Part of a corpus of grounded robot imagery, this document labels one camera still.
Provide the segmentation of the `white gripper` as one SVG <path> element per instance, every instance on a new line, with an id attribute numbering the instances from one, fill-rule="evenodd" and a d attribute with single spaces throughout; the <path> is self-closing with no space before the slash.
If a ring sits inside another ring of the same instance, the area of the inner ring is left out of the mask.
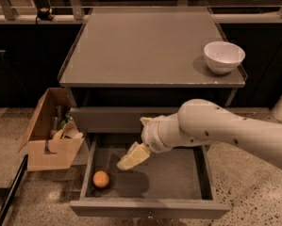
<path id="1" fill-rule="evenodd" d="M 142 144 L 134 142 L 127 154 L 117 163 L 120 170 L 130 170 L 138 166 L 149 158 L 150 153 L 166 153 L 171 150 L 161 140 L 158 133 L 158 125 L 164 119 L 164 116 L 155 118 L 141 117 L 143 126 L 141 132 Z"/>

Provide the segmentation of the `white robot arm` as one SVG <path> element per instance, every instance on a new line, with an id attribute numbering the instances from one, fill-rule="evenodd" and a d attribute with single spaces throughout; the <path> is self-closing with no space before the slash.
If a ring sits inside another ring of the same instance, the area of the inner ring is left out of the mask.
<path id="1" fill-rule="evenodd" d="M 151 153 L 195 147 L 211 141 L 234 145 L 282 169 L 282 124 L 248 119 L 212 102 L 192 99 L 169 116 L 141 118 L 141 142 L 131 145 L 117 167 L 130 170 Z"/>

